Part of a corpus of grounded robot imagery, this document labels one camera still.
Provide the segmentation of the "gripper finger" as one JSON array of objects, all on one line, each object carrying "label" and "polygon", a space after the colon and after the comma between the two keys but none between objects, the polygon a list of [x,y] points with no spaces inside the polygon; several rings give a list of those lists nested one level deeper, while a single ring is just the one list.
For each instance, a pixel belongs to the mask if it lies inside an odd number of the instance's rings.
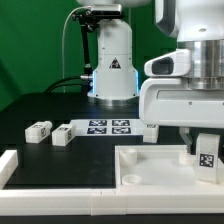
[{"label": "gripper finger", "polygon": [[187,153],[192,153],[192,145],[193,145],[193,139],[191,136],[191,131],[189,127],[180,127],[179,128],[179,134],[184,141],[185,145],[187,146]]}]

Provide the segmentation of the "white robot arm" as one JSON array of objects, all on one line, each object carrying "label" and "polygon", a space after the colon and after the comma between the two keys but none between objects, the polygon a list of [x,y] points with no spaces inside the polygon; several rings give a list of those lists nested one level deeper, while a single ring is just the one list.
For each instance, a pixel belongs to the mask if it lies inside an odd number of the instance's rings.
[{"label": "white robot arm", "polygon": [[[101,103],[139,98],[147,125],[200,128],[224,133],[224,0],[77,0],[86,8],[86,25],[97,25],[98,65],[88,96]],[[122,21],[124,7],[152,1],[137,35]],[[137,85],[132,41],[153,48],[147,33],[154,24],[176,39],[176,50],[144,65],[148,78]]]}]

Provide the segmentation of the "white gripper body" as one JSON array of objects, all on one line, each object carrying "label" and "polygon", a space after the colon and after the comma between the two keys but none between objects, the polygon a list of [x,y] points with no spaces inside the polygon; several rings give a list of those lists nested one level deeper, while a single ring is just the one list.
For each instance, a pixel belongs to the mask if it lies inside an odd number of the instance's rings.
[{"label": "white gripper body", "polygon": [[145,63],[139,117],[146,125],[224,128],[224,91],[188,87],[190,56],[181,49]]}]

